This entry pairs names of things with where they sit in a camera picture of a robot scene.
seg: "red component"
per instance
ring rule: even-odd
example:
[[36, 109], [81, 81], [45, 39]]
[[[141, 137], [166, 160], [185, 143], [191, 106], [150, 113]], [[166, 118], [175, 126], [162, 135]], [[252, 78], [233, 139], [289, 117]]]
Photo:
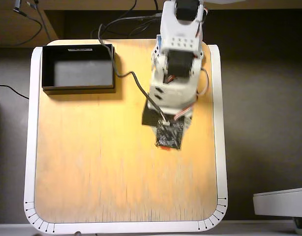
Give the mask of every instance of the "red component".
[[166, 147], [166, 146], [160, 146], [160, 148], [163, 149], [163, 150], [167, 150], [167, 151], [171, 150], [170, 147]]

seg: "white label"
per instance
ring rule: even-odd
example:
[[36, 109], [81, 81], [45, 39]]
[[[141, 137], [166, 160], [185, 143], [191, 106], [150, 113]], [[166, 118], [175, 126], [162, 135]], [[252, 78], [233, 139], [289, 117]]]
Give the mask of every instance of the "white label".
[[76, 51], [93, 51], [92, 48], [72, 48], [72, 49], [68, 49], [68, 51], [70, 52], [76, 52]]

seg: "circuit board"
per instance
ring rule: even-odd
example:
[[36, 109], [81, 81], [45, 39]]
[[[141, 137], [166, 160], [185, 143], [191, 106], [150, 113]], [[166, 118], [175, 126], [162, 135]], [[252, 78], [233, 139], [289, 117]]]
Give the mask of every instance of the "circuit board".
[[184, 119], [170, 121], [169, 125], [164, 125], [159, 120], [156, 129], [156, 145], [168, 148], [181, 148], [181, 140], [184, 131]]

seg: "black cord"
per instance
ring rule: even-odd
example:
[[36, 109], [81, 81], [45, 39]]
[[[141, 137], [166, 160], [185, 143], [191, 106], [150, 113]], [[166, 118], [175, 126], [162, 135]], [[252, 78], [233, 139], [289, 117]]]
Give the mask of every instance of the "black cord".
[[166, 117], [165, 117], [165, 114], [163, 113], [163, 111], [161, 110], [161, 108], [160, 108], [160, 107], [152, 100], [152, 98], [149, 97], [149, 95], [146, 93], [146, 91], [144, 91], [144, 89], [141, 87], [141, 85], [140, 85], [140, 83], [139, 83], [139, 80], [138, 80], [138, 78], [137, 78], [135, 72], [129, 71], [129, 72], [127, 72], [126, 74], [123, 74], [123, 75], [121, 75], [121, 74], [118, 72], [117, 67], [116, 67], [116, 64], [115, 64], [115, 61], [114, 61], [114, 58], [113, 58], [113, 54], [112, 54], [110, 48], [109, 48], [108, 46], [106, 46], [106, 45], [104, 44], [104, 42], [102, 41], [102, 39], [101, 39], [101, 34], [100, 34], [100, 33], [101, 33], [101, 28], [102, 28], [102, 26], [103, 26], [103, 24], [101, 24], [100, 27], [98, 28], [98, 34], [97, 34], [98, 41], [101, 43], [102, 46], [104, 46], [104, 47], [107, 49], [107, 51], [108, 51], [108, 53], [109, 53], [109, 55], [110, 55], [110, 58], [111, 58], [111, 60], [112, 60], [112, 65], [113, 65], [113, 68], [114, 68], [114, 70], [115, 70], [115, 74], [116, 74], [118, 77], [120, 77], [120, 78], [126, 77], [126, 76], [129, 75], [129, 74], [132, 74], [132, 76], [133, 76], [133, 78], [134, 78], [134, 80], [135, 80], [135, 82], [136, 82], [136, 85], [138, 86], [139, 90], [143, 93], [143, 95], [146, 97], [146, 99], [147, 99], [147, 100], [148, 100], [148, 101], [149, 101], [149, 102], [157, 109], [157, 111], [159, 111], [159, 113], [161, 114], [163, 120], [164, 120], [164, 121], [167, 121], [167, 120], [166, 120]]
[[43, 23], [43, 27], [44, 27], [44, 30], [45, 30], [45, 32], [46, 32], [46, 34], [47, 34], [48, 40], [51, 42], [52, 39], [51, 39], [51, 37], [50, 37], [50, 35], [49, 35], [49, 33], [48, 33], [48, 30], [47, 30], [47, 27], [46, 27], [46, 25], [45, 25], [45, 22], [44, 22], [44, 19], [43, 19], [43, 17], [42, 17], [42, 14], [41, 14], [41, 12], [39, 11], [38, 4], [36, 3], [35, 6], [36, 6], [36, 10], [37, 10], [37, 12], [38, 12], [38, 14], [39, 14], [39, 17], [41, 18], [41, 21], [42, 21], [42, 23]]
[[25, 44], [25, 43], [31, 41], [32, 39], [34, 39], [34, 38], [41, 32], [43, 26], [42, 26], [42, 24], [41, 24], [38, 20], [36, 20], [36, 19], [34, 19], [34, 18], [30, 17], [30, 16], [25, 16], [25, 17], [28, 18], [28, 19], [30, 19], [31, 21], [34, 21], [34, 22], [36, 22], [36, 23], [39, 24], [39, 29], [38, 29], [38, 31], [37, 31], [31, 38], [29, 38], [28, 40], [26, 40], [26, 41], [24, 41], [24, 42], [17, 43], [17, 44], [0, 44], [0, 46], [12, 46], [12, 47], [13, 47], [13, 46], [20, 46], [20, 45], [23, 45], [23, 44]]
[[[137, 0], [135, 0], [135, 3], [134, 5], [129, 9], [127, 10], [125, 13], [123, 13], [122, 15], [120, 15], [117, 19], [120, 19], [124, 16], [126, 16], [130, 11], [132, 11], [135, 7], [136, 7], [136, 4], [137, 4]], [[90, 38], [93, 39], [93, 34], [95, 31], [98, 31], [98, 29], [93, 29], [91, 32], [90, 32]], [[115, 31], [111, 31], [109, 29], [106, 30], [108, 33], [113, 33], [113, 34], [117, 34], [117, 35], [121, 35], [121, 36], [128, 36], [127, 34], [124, 34], [124, 33], [118, 33], [118, 32], [115, 32]]]
[[136, 5], [137, 5], [137, 0], [135, 0], [134, 5], [128, 11], [126, 11], [121, 16], [119, 16], [118, 19], [123, 18], [124, 16], [126, 16], [130, 11], [132, 11], [136, 7]]
[[157, 0], [154, 0], [156, 11], [159, 11], [159, 6], [157, 5]]
[[134, 28], [129, 35], [127, 36], [127, 38], [130, 38], [130, 36], [136, 36], [140, 33], [142, 33], [143, 31], [145, 31], [153, 22], [156, 22], [158, 19], [153, 19], [153, 20], [149, 20], [141, 25], [139, 25], [138, 27]]
[[120, 21], [130, 21], [130, 20], [148, 20], [148, 19], [155, 19], [155, 18], [159, 18], [162, 16], [162, 13], [157, 13], [151, 16], [134, 16], [134, 17], [124, 17], [124, 18], [119, 18], [116, 19], [114, 21], [111, 21], [110, 23], [108, 23], [106, 26], [104, 26], [103, 24], [101, 24], [102, 26], [104, 26], [104, 30], [102, 31], [102, 33], [100, 34], [100, 36], [102, 36], [106, 30], [108, 29], [108, 27], [110, 27], [111, 25], [120, 22]]
[[14, 90], [12, 87], [10, 87], [10, 86], [8, 86], [8, 85], [0, 85], [0, 87], [9, 88], [9, 89], [11, 89], [12, 91], [14, 91], [17, 95], [19, 95], [19, 96], [21, 96], [21, 97], [23, 97], [23, 98], [29, 99], [28, 97], [26, 97], [26, 96], [20, 94], [19, 92], [17, 92], [16, 90]]
[[[90, 39], [93, 39], [93, 35], [95, 33], [95, 31], [98, 31], [98, 29], [93, 29], [91, 32], [90, 32]], [[113, 34], [117, 34], [117, 35], [121, 35], [121, 36], [128, 36], [128, 34], [126, 33], [118, 33], [118, 32], [115, 32], [115, 31], [111, 31], [111, 30], [106, 30], [106, 32], [108, 33], [113, 33]]]

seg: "black tray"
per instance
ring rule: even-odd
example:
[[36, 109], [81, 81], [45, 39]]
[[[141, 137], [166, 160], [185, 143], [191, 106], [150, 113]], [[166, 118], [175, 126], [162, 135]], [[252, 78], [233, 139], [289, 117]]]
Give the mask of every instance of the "black tray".
[[[107, 44], [114, 55], [112, 44]], [[42, 88], [47, 94], [113, 93], [115, 76], [102, 45], [44, 46]]]

